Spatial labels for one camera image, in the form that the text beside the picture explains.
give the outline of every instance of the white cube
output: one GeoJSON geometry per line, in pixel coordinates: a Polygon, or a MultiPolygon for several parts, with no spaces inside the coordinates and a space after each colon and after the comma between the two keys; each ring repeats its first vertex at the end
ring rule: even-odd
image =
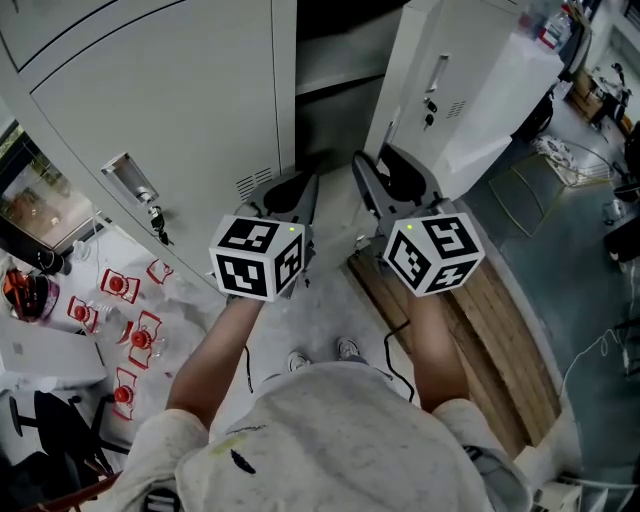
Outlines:
{"type": "Polygon", "coordinates": [[[220,291],[274,301],[304,269],[305,227],[225,215],[209,252],[220,291]]]}
{"type": "Polygon", "coordinates": [[[417,297],[462,286],[484,258],[464,213],[399,220],[384,259],[417,297]]]}

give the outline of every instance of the black bag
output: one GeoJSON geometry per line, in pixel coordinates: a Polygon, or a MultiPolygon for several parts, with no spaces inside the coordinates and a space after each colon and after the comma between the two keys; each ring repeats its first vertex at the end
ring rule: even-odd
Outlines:
{"type": "Polygon", "coordinates": [[[547,92],[544,98],[536,105],[529,117],[527,117],[513,134],[514,137],[522,139],[524,142],[531,142],[542,133],[553,117],[553,91],[547,92]]]}

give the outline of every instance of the person's right arm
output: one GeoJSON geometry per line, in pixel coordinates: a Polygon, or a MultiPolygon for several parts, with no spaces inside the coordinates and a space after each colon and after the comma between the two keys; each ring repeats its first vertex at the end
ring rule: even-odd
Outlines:
{"type": "Polygon", "coordinates": [[[469,399],[469,384],[449,334],[438,295],[415,297],[407,290],[411,359],[422,409],[431,413],[456,398],[469,399]]]}

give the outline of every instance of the vent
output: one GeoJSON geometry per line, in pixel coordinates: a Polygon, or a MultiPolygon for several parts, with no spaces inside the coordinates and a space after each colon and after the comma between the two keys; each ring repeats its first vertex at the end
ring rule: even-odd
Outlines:
{"type": "Polygon", "coordinates": [[[240,194],[240,199],[246,201],[258,185],[262,185],[268,181],[271,181],[271,167],[237,181],[236,188],[238,189],[238,194],[240,194]]]}
{"type": "Polygon", "coordinates": [[[466,101],[457,101],[451,108],[449,109],[449,113],[447,114],[447,119],[451,119],[452,117],[458,117],[462,112],[462,109],[467,104],[466,101]]]}

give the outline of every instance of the shoe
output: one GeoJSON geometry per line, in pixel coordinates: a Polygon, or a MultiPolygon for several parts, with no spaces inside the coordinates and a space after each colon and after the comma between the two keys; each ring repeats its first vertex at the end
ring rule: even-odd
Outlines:
{"type": "Polygon", "coordinates": [[[295,350],[289,354],[289,357],[287,357],[287,367],[290,372],[295,372],[303,366],[309,366],[310,364],[311,361],[295,350]]]}
{"type": "Polygon", "coordinates": [[[344,361],[351,356],[359,356],[360,351],[358,345],[349,338],[341,337],[336,340],[336,348],[338,349],[338,360],[344,361]]]}

